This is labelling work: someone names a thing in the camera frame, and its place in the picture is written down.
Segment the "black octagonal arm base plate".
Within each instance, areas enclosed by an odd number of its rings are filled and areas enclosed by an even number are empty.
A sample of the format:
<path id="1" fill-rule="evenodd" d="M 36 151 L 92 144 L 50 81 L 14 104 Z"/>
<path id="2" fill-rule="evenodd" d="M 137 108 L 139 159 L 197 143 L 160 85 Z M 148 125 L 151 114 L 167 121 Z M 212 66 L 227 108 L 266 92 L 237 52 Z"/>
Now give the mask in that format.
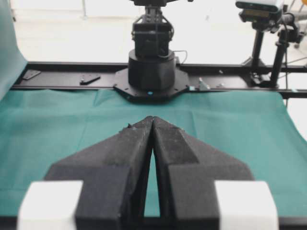
<path id="1" fill-rule="evenodd" d="M 176 96 L 189 91 L 189 76 L 186 72 L 179 69 L 175 71 L 175 83 L 168 89 L 161 91 L 141 90 L 128 82 L 128 69 L 117 71 L 115 74 L 116 90 L 125 99 L 134 102 L 163 102 L 175 98 Z"/>

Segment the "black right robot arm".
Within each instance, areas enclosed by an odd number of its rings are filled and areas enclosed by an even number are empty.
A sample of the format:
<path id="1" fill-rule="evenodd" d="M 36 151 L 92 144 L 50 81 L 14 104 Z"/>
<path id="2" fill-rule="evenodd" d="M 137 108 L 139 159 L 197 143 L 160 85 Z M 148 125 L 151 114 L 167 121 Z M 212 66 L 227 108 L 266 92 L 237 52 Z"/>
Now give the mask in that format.
<path id="1" fill-rule="evenodd" d="M 176 61 L 169 42 L 172 24 L 163 16 L 165 0 L 136 0 L 145 13 L 132 26 L 129 84 L 142 91 L 162 92 L 176 83 Z M 220 230 L 222 210 L 217 184 L 253 180 L 240 160 L 155 117 L 152 122 L 161 217 L 178 230 Z"/>

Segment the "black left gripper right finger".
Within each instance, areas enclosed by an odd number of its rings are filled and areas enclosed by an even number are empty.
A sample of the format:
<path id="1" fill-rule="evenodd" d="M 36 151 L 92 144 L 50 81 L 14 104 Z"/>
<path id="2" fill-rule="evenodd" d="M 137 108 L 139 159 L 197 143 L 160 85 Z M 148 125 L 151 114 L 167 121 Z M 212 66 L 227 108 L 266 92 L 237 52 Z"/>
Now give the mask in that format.
<path id="1" fill-rule="evenodd" d="M 153 151 L 161 216 L 177 230 L 217 230 L 214 181 L 253 181 L 242 161 L 155 117 Z"/>

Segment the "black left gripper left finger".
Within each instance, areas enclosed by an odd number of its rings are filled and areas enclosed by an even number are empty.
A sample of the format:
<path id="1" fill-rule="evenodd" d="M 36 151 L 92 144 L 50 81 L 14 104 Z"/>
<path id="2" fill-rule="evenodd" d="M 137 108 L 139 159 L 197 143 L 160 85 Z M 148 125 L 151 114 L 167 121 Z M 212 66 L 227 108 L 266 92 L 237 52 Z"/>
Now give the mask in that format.
<path id="1" fill-rule="evenodd" d="M 52 164 L 47 181 L 81 180 L 79 230 L 124 230 L 144 216 L 153 117 Z"/>

